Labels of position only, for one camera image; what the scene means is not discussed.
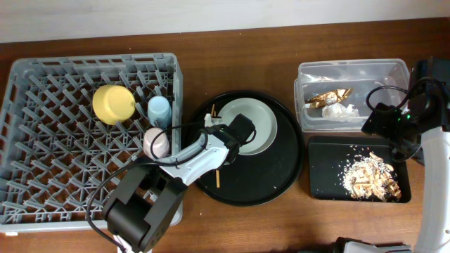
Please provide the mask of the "grey plate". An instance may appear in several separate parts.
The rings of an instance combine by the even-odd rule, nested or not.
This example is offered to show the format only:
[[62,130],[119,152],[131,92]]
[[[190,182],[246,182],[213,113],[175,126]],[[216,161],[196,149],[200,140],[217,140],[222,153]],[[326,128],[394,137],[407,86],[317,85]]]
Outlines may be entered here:
[[238,98],[227,103],[219,116],[224,124],[229,125],[238,114],[243,114],[252,121],[256,128],[255,138],[240,147],[240,155],[256,155],[265,151],[275,140],[278,125],[274,112],[266,104],[254,98]]

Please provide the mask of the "white tissue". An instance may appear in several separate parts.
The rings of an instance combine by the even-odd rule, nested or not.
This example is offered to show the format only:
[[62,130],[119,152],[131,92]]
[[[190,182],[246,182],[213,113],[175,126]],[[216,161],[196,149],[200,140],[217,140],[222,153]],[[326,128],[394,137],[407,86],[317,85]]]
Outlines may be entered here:
[[332,105],[326,105],[322,109],[323,118],[350,118],[359,117],[359,111],[353,104],[343,106],[340,103],[334,103]]

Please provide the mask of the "gold snack wrapper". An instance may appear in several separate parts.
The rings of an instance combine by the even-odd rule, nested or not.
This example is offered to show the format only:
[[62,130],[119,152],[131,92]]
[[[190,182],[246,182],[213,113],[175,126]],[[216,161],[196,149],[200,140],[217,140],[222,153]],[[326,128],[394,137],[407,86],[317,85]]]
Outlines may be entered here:
[[353,92],[353,88],[350,89],[335,89],[322,93],[305,101],[305,105],[308,108],[322,108],[327,105],[332,105],[334,103],[340,103],[347,99]]

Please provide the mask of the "blue cup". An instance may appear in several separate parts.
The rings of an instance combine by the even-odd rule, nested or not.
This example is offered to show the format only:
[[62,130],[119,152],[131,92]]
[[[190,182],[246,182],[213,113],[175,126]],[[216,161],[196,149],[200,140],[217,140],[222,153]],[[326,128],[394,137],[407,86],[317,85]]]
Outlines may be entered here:
[[172,123],[172,108],[164,96],[153,96],[148,102],[148,119],[152,126],[166,129]]

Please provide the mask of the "pink cup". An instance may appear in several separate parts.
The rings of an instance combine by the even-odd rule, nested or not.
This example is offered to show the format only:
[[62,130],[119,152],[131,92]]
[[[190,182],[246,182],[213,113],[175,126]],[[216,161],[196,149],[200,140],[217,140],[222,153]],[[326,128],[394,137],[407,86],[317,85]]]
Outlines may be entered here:
[[153,127],[143,137],[143,151],[152,160],[166,157],[169,153],[169,139],[162,129]]

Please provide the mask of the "yellow bowl with food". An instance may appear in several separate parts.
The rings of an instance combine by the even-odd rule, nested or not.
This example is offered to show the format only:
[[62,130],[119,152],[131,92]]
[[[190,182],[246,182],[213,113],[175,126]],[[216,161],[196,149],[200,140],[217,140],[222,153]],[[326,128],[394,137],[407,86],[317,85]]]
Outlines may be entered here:
[[136,101],[130,90],[119,85],[103,85],[94,92],[94,113],[103,123],[115,125],[129,119]]

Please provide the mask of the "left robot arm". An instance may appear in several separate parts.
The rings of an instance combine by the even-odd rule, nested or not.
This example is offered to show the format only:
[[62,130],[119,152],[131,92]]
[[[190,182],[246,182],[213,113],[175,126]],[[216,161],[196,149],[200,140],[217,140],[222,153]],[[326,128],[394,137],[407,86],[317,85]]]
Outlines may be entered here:
[[121,238],[122,251],[148,252],[169,228],[188,187],[209,171],[232,163],[256,128],[239,114],[229,124],[205,127],[198,140],[175,155],[142,157],[125,167],[126,174],[103,207],[108,230]]

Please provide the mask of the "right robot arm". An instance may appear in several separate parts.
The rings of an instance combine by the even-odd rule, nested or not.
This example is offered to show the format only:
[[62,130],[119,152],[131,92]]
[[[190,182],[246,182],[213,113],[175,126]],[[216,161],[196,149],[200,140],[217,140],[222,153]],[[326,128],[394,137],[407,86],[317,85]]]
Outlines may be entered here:
[[423,153],[423,217],[414,252],[449,251],[449,61],[413,67],[398,105],[371,105],[365,134],[387,139],[405,157]]

